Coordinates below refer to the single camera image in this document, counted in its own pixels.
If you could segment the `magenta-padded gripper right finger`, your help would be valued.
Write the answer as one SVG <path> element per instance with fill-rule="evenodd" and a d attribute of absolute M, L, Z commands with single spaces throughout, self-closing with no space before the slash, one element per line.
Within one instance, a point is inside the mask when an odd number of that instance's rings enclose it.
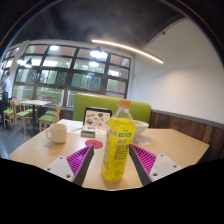
<path fill-rule="evenodd" d="M 182 169 L 165 154 L 155 155 L 137 145 L 129 145 L 129 155 L 143 186 Z"/>

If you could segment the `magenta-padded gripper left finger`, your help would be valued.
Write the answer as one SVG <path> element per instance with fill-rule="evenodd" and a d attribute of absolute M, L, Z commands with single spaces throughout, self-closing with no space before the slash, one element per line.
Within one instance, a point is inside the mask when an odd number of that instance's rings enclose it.
<path fill-rule="evenodd" d="M 45 170 L 81 186 L 94 155 L 92 145 L 86 146 L 68 157 L 59 156 Z"/>

